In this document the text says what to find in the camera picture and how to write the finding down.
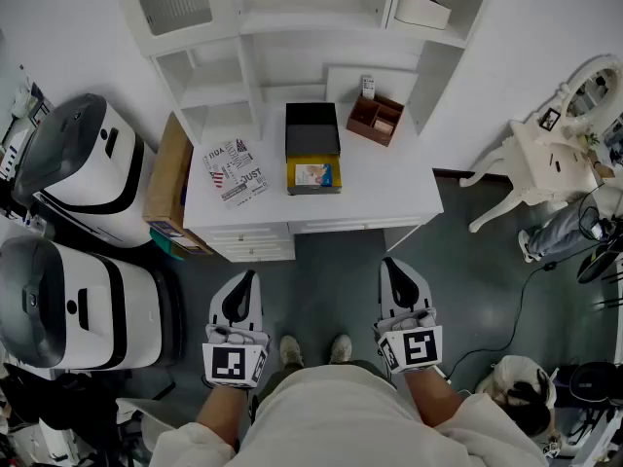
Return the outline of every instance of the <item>white basket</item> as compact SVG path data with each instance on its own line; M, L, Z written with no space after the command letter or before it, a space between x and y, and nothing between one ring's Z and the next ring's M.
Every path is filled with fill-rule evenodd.
M396 18L408 24L446 29L451 10L431 0L400 0Z

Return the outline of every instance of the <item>curved table leg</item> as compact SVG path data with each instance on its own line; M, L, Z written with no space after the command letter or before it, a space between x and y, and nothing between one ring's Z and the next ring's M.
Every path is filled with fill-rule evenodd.
M461 178L460 180L458 180L458 184L461 187L471 187L472 185L477 183L483 176L485 176L485 173L489 170L491 166L494 165L494 162L503 159L504 155L502 154L502 148L498 147L497 149L493 149L481 160L476 162L476 164L474 164L474 174L469 178Z
M482 215L477 220L474 220L469 224L469 231L475 234L478 230L485 225L487 222L491 221L493 218L497 218L498 216L511 211L522 201L522 197L515 190L512 190L508 196L504 198L504 200L495 207L492 207L489 211L487 211L484 215Z

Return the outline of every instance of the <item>black box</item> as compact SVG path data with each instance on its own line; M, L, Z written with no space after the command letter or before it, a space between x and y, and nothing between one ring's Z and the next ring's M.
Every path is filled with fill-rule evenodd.
M338 194L340 174L340 133L335 104L296 103L285 106L285 157L288 194ZM296 185L297 164L330 164L332 185Z

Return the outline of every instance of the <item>white sneaker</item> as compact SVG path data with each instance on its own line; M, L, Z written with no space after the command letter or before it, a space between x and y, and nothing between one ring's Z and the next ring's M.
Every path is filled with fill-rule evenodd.
M279 356L281 357L281 363L285 367L286 365L300 365L303 367L303 354L301 353L301 346L292 336L283 336L279 343Z
M350 361L352 355L352 341L346 334L340 334L333 339L331 345L331 359L329 364L332 363L345 363Z
M530 242L530 236L525 230L519 230L517 234L517 240L519 241L519 247L524 255L524 261L526 263L532 263L533 261L541 261L543 258L540 254L531 254L528 252L528 242Z

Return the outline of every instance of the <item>newspaper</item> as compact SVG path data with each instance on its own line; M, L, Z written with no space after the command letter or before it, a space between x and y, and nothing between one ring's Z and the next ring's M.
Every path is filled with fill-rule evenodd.
M203 162L228 209L240 206L269 187L242 140L210 146Z

